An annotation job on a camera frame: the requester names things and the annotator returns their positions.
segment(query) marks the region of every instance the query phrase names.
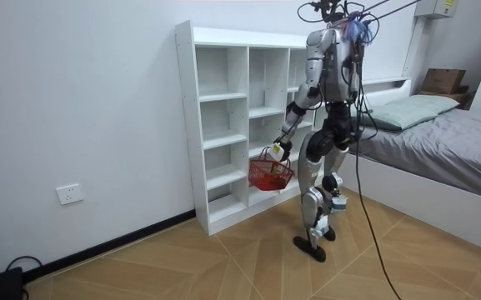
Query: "wall outlet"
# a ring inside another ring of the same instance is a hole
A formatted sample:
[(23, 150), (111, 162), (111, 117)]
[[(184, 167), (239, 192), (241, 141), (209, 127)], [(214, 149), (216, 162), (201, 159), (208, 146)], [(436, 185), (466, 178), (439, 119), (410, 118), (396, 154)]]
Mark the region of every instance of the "wall outlet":
[(84, 200), (81, 186), (78, 184), (57, 188), (57, 195), (62, 205)]

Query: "red plastic basket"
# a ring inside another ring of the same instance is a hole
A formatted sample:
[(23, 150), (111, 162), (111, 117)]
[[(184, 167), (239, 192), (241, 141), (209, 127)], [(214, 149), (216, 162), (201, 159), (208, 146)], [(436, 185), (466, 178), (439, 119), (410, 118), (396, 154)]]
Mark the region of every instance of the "red plastic basket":
[(287, 187), (292, 179), (293, 171), (290, 169), (290, 160), (286, 165), (268, 159), (266, 147), (258, 159), (254, 159), (249, 164), (249, 182), (261, 191), (277, 191)]

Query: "parquet floor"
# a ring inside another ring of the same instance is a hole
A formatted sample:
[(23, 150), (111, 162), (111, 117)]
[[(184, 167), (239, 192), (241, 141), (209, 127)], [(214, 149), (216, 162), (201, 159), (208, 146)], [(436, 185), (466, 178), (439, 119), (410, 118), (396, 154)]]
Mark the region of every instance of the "parquet floor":
[[(336, 242), (315, 262), (298, 199), (214, 236), (192, 220), (28, 286), (32, 300), (392, 300), (355, 194), (332, 216)], [(481, 300), (481, 248), (367, 200), (388, 273), (404, 300)]]

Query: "mattress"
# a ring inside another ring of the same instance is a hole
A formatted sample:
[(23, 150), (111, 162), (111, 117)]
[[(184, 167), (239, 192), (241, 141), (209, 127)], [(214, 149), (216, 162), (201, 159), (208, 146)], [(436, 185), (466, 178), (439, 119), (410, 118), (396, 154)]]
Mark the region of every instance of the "mattress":
[(481, 115), (454, 109), (403, 132), (366, 128), (360, 155), (481, 195)]

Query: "light green pillow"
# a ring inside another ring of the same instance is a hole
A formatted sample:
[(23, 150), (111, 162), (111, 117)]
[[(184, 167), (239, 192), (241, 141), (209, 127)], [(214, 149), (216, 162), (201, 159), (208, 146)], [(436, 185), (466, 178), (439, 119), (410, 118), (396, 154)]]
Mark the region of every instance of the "light green pillow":
[[(401, 102), (374, 107), (371, 116), (379, 129), (402, 131), (432, 120), (438, 114), (417, 104)], [(373, 122), (368, 116), (364, 116), (364, 123), (373, 126)]]
[(432, 113), (437, 115), (448, 112), (456, 108), (459, 103), (450, 97), (444, 96), (427, 96), (427, 95), (416, 95), (411, 97), (406, 97), (394, 102), (389, 102), (387, 105), (399, 104), (399, 103), (417, 103), (419, 106), (423, 106), (430, 109)]
[[(417, 95), (373, 107), (371, 115), (378, 128), (403, 131), (457, 106), (458, 102), (448, 97)], [(364, 124), (373, 126), (368, 116), (364, 116)]]

